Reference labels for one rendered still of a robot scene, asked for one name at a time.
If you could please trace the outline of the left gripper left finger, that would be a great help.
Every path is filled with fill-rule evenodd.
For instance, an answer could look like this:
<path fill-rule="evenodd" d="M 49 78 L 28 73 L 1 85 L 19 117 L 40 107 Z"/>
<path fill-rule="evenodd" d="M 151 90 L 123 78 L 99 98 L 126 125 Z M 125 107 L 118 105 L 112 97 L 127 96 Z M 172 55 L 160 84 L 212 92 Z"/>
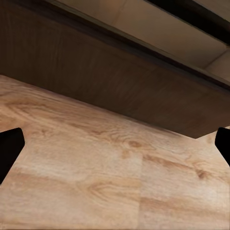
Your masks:
<path fill-rule="evenodd" d="M 22 129 L 0 133 L 0 185 L 25 146 Z"/>

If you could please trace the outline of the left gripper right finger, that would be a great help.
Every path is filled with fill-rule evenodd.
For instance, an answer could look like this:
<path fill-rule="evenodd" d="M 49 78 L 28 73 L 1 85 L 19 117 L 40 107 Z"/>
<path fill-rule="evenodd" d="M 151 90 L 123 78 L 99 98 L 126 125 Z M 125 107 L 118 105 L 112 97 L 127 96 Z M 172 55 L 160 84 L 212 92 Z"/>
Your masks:
<path fill-rule="evenodd" d="M 230 166 L 230 128 L 218 128 L 215 145 Z"/>

